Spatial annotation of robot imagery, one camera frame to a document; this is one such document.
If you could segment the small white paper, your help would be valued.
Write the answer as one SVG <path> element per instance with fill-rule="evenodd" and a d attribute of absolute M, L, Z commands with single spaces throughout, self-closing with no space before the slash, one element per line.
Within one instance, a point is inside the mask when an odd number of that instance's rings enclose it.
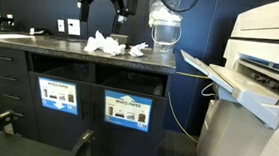
<path fill-rule="evenodd" d="M 133 46 L 128 53 L 134 57 L 141 57 L 143 55 L 142 49 L 145 47 L 148 47 L 147 43 L 145 43 L 145 42 L 140 43 L 136 46 Z"/>

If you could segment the large white office printer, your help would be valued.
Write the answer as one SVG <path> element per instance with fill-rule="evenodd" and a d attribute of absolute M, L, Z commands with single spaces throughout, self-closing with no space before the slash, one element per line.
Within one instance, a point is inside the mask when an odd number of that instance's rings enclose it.
<path fill-rule="evenodd" d="M 247 10 L 226 43 L 225 65 L 188 64 L 212 81 L 198 156 L 279 156 L 279 1 Z"/>

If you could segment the black cabinet with drawers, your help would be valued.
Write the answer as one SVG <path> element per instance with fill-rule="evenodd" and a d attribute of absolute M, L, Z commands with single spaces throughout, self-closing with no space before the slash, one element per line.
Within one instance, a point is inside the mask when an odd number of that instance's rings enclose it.
<path fill-rule="evenodd" d="M 144 49 L 134 58 L 87 52 L 84 42 L 0 35 L 0 112 L 12 109 L 16 132 L 71 149 L 94 133 L 93 156 L 158 156 L 172 53 Z"/>

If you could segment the dark grey small box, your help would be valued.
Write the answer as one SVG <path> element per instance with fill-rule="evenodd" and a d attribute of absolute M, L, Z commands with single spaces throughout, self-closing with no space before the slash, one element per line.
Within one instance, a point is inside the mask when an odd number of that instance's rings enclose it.
<path fill-rule="evenodd" d="M 110 37 L 122 45 L 128 45 L 131 40 L 130 36 L 122 34 L 110 34 Z"/>

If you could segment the mixed paper bin label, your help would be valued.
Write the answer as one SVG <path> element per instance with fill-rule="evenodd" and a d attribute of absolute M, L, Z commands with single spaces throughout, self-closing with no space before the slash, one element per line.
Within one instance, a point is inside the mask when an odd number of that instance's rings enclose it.
<path fill-rule="evenodd" d="M 148 132 L 152 99 L 105 90 L 105 115 L 107 123 Z"/>
<path fill-rule="evenodd" d="M 55 79 L 39 77 L 41 104 L 44 108 L 78 115 L 77 85 Z"/>

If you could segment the right mixed paper bin label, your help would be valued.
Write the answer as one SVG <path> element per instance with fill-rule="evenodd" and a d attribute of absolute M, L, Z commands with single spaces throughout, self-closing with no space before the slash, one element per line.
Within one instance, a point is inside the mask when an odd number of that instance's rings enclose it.
<path fill-rule="evenodd" d="M 148 132 L 152 99 L 105 90 L 105 115 L 107 123 Z"/>

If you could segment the white data outlet plate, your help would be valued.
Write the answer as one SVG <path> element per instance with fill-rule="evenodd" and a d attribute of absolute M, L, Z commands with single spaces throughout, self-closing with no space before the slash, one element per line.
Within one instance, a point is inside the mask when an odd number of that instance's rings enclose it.
<path fill-rule="evenodd" d="M 65 24 L 64 20 L 58 19 L 58 24 L 57 24 L 58 32 L 65 32 L 64 24 Z"/>

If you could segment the black cart frame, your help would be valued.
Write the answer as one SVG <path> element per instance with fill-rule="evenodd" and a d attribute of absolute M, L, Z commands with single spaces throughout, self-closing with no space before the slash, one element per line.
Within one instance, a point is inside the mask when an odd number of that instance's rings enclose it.
<path fill-rule="evenodd" d="M 12 110 L 0 113 L 0 156 L 90 156 L 92 130 L 86 130 L 67 151 L 16 134 L 12 129 L 15 118 Z"/>

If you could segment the clear plastic bucket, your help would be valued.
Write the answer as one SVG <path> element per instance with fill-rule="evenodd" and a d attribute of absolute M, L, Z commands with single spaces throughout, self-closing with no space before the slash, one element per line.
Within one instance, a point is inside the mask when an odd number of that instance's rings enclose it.
<path fill-rule="evenodd" d="M 171 53 L 174 45 L 181 38 L 181 22 L 174 20 L 155 20 L 151 27 L 153 49 L 159 52 Z"/>

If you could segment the left mixed paper bin label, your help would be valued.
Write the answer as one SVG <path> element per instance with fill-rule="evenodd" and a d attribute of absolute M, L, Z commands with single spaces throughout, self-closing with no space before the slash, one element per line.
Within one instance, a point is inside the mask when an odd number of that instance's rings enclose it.
<path fill-rule="evenodd" d="M 78 115 L 77 85 L 55 79 L 39 77 L 41 104 L 44 108 Z"/>

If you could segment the clear plastic bag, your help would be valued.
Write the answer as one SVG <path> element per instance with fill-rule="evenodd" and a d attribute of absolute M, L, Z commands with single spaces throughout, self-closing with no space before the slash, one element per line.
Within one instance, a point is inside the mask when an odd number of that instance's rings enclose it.
<path fill-rule="evenodd" d="M 149 2 L 149 26 L 153 26 L 158 20 L 181 21 L 182 17 L 176 12 L 181 0 L 150 0 Z"/>

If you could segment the white power outlet plate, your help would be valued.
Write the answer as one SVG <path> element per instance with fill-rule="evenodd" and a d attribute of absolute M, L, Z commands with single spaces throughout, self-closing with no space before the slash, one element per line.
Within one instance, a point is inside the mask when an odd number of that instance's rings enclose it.
<path fill-rule="evenodd" d="M 78 19 L 68 18 L 68 33 L 74 36 L 79 36 L 80 32 L 80 21 Z"/>

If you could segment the large crumpled white paper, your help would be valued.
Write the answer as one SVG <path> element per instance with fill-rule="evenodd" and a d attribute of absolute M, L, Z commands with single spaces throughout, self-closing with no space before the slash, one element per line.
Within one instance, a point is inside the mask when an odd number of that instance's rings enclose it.
<path fill-rule="evenodd" d="M 88 38 L 85 51 L 90 52 L 90 51 L 95 51 L 97 49 L 103 50 L 104 44 L 105 44 L 104 35 L 99 31 L 96 31 L 94 37 Z"/>

